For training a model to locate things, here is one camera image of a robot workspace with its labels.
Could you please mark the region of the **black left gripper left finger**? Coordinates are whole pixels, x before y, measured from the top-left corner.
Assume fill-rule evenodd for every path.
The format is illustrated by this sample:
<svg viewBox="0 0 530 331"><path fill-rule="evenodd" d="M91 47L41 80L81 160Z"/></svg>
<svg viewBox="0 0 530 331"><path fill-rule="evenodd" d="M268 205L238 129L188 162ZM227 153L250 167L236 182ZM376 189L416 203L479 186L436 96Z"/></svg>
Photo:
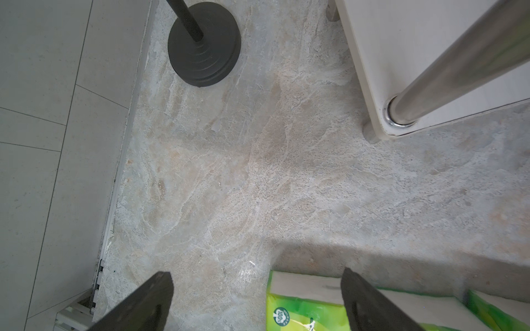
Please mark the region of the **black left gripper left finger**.
<svg viewBox="0 0 530 331"><path fill-rule="evenodd" d="M173 293L171 273L159 271L90 329L163 330L169 315Z"/></svg>

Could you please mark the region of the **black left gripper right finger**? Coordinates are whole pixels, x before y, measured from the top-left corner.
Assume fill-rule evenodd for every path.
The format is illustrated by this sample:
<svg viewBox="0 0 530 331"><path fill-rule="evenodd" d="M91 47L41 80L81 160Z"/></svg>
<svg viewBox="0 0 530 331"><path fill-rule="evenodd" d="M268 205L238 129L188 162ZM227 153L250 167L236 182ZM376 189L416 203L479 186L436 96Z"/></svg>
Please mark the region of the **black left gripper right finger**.
<svg viewBox="0 0 530 331"><path fill-rule="evenodd" d="M351 330L422 330L360 274L345 268L340 289Z"/></svg>

